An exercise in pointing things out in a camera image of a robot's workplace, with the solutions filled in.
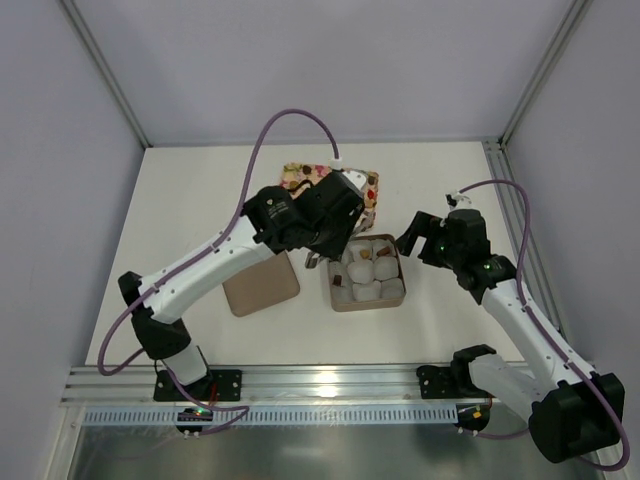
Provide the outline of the brown chocolate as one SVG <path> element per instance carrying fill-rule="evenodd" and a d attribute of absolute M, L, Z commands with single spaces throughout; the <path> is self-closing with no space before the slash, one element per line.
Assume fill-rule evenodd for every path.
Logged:
<path fill-rule="evenodd" d="M 393 247 L 389 245 L 385 245 L 383 248 L 376 252 L 378 257 L 380 256 L 389 256 L 393 254 Z"/>

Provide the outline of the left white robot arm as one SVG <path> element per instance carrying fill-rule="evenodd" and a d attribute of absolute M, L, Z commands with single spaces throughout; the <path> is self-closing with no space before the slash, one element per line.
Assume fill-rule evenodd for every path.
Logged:
<path fill-rule="evenodd" d="M 118 286 L 143 352 L 183 386 L 204 379 L 209 369 L 183 314 L 222 283 L 282 252 L 307 249 L 338 259 L 364 211 L 365 184 L 365 174 L 347 170 L 298 193 L 264 187 L 244 203 L 228 233 L 153 275 L 123 274 Z"/>

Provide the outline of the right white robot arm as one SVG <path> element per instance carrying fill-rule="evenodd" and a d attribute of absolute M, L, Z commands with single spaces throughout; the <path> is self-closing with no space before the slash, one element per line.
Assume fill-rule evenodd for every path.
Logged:
<path fill-rule="evenodd" d="M 417 212 L 397 241 L 399 253 L 410 255 L 418 239 L 425 241 L 419 259 L 452 271 L 529 367 L 528 372 L 511 367 L 486 344 L 467 347 L 455 352 L 446 368 L 420 369 L 424 397 L 498 398 L 526 422 L 534 444 L 552 463 L 628 443 L 621 381 L 597 373 L 553 328 L 516 266 L 492 253 L 478 211 L 457 209 L 445 218 Z"/>

